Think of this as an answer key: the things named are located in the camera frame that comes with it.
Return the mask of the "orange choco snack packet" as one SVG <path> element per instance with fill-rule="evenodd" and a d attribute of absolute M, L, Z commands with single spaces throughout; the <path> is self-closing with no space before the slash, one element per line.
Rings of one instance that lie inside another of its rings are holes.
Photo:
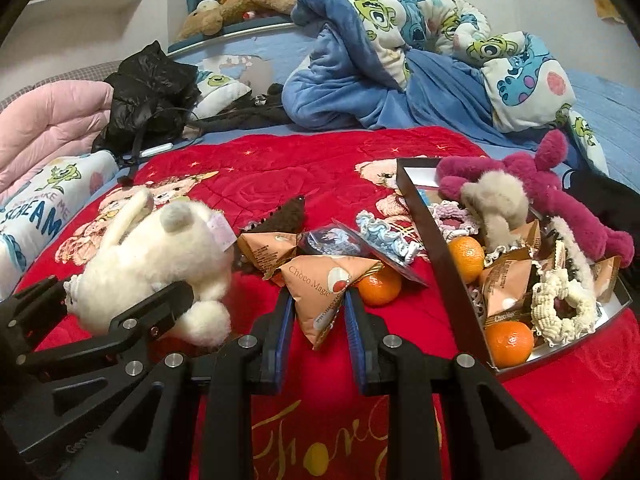
<path fill-rule="evenodd" d="M 295 302 L 300 329 L 314 348 L 332 330 L 349 286 L 382 266 L 376 259 L 329 255 L 297 256 L 280 266 L 284 284 Z"/>

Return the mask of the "tangerine in box front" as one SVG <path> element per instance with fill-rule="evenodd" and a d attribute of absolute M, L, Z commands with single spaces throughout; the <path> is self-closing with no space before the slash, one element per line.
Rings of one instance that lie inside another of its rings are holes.
<path fill-rule="evenodd" d="M 498 368 L 525 363 L 533 352 L 532 330 L 522 322 L 504 321 L 485 328 L 485 339 L 494 364 Z"/>

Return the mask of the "tangerine in box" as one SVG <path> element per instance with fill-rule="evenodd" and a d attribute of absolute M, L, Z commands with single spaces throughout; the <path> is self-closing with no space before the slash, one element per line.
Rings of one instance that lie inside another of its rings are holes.
<path fill-rule="evenodd" d="M 522 322 L 504 321 L 485 328 L 485 339 L 494 364 L 498 368 L 525 363 L 533 352 L 532 330 Z"/>
<path fill-rule="evenodd" d="M 483 246 L 472 236 L 460 236 L 449 242 L 448 248 L 462 281 L 475 282 L 485 267 Z"/>

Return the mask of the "orange snack packet left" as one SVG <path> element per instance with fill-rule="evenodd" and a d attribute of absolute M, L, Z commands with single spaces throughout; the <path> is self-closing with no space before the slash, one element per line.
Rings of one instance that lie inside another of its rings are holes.
<path fill-rule="evenodd" d="M 293 258 L 297 252 L 298 235 L 285 232 L 243 233 L 238 238 L 242 254 L 260 272 L 265 280 Z"/>

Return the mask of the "blue white scrunchie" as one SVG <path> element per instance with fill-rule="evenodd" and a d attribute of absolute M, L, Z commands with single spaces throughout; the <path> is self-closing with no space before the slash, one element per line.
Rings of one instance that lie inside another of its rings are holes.
<path fill-rule="evenodd" d="M 413 263 L 422 250 L 420 242 L 407 240 L 398 229 L 370 211 L 360 211 L 356 215 L 356 225 L 359 235 L 369 245 L 398 263 Z"/>

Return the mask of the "clear packaged hair accessory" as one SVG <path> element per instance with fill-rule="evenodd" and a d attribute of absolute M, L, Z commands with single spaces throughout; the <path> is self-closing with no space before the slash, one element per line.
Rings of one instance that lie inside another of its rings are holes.
<path fill-rule="evenodd" d="M 309 255 L 354 256 L 380 260 L 408 281 L 426 286 L 427 282 L 417 274 L 411 264 L 401 264 L 388 258 L 369 245 L 358 230 L 334 221 L 323 228 L 303 232 L 298 240 L 298 248 Z"/>

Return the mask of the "black framed tray box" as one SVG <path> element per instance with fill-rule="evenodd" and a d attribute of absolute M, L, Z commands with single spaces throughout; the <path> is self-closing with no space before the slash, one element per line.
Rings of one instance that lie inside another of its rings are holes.
<path fill-rule="evenodd" d="M 511 375 L 519 368 L 555 359 L 569 348 L 581 346 L 585 341 L 594 339 L 596 333 L 602 332 L 605 326 L 612 325 L 622 313 L 630 311 L 631 294 L 620 278 L 616 278 L 611 298 L 601 304 L 602 315 L 594 326 L 596 333 L 566 344 L 559 344 L 553 348 L 538 346 L 524 364 L 507 368 L 496 367 L 485 340 L 484 328 L 480 325 L 480 320 L 474 312 L 468 289 L 454 265 L 446 240 L 439 233 L 435 220 L 428 212 L 416 187 L 417 185 L 425 185 L 421 182 L 427 177 L 435 177 L 435 168 L 439 161 L 438 158 L 428 157 L 398 158 L 396 183 L 406 200 L 411 218 L 420 234 L 428 260 L 430 260 L 434 280 L 442 295 L 442 304 L 452 325 L 454 340 L 460 350 L 471 351 L 474 356 L 478 356 L 481 361 L 492 367 L 496 375 Z"/>

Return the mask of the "cream knitted scrunchie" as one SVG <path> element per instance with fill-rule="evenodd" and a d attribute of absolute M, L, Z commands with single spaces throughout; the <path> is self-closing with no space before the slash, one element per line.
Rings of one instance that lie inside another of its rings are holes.
<path fill-rule="evenodd" d="M 533 284 L 530 320 L 550 348 L 590 335 L 599 319 L 590 260 L 568 223 L 551 217 L 547 234 L 553 243 L 551 262 L 538 271 Z"/>

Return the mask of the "red printed quilt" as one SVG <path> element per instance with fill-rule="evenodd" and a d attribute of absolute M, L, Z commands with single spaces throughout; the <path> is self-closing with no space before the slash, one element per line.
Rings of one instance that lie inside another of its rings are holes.
<path fill-rule="evenodd" d="M 303 196 L 306 227 L 315 229 L 332 220 L 352 223 L 387 195 L 366 175 L 365 162 L 479 154 L 477 144 L 443 128 L 253 134 L 158 155 L 139 170 L 137 182 L 175 183 L 221 210 L 235 229 Z M 638 458 L 639 325 L 631 310 L 503 383 L 582 478 L 614 477 L 620 456 Z M 320 347 L 296 330 L 281 392 L 253 403 L 256 476 L 382 478 L 387 407 L 386 399 L 358 392 L 343 321 Z"/>

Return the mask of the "pink white scrunchie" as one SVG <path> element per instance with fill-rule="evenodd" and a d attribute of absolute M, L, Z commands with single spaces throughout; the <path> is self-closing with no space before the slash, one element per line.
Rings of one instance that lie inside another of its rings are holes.
<path fill-rule="evenodd" d="M 446 242 L 462 236 L 476 235 L 480 230 L 475 217 L 455 200 L 442 200 L 427 208 Z"/>

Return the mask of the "black bag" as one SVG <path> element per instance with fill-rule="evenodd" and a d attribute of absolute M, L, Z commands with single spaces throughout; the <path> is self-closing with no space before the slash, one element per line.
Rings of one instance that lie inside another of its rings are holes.
<path fill-rule="evenodd" d="M 639 194 L 627 185 L 590 170 L 568 170 L 564 191 L 583 203 L 605 226 L 628 233 L 639 248 Z"/>

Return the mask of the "black puffer jacket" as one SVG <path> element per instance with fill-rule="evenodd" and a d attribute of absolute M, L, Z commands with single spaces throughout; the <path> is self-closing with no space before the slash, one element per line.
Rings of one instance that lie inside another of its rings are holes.
<path fill-rule="evenodd" d="M 113 88 L 110 121 L 93 151 L 125 157 L 177 139 L 198 102 L 196 78 L 196 66 L 168 58 L 157 41 L 125 58 L 105 79 Z"/>

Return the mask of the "monster print blue blanket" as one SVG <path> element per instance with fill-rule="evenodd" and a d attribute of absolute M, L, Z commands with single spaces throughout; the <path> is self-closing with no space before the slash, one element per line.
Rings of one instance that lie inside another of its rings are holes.
<path fill-rule="evenodd" d="M 570 139 L 567 165 L 608 168 L 544 42 L 494 34 L 464 0 L 296 0 L 291 16 L 318 29 L 282 92 L 299 127 L 439 126 L 528 150 L 559 128 Z"/>

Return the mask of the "blue bed sheet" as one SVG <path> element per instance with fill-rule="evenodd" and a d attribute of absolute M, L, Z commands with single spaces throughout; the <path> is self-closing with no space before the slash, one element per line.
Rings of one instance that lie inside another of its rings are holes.
<path fill-rule="evenodd" d="M 257 27 L 232 25 L 216 37 L 194 36 L 171 44 L 168 55 L 180 63 L 225 74 L 264 93 L 282 84 L 311 50 L 317 32 L 282 18 L 265 18 Z M 608 174 L 639 188 L 639 91 L 600 76 L 569 70 L 578 113 L 602 145 Z"/>

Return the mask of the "brown teddy bear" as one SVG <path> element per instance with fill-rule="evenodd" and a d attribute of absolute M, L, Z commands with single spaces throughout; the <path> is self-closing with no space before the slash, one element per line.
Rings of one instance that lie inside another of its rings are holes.
<path fill-rule="evenodd" d="M 226 25 L 244 21 L 247 13 L 290 15 L 296 0 L 202 0 L 184 20 L 177 39 L 215 36 Z"/>

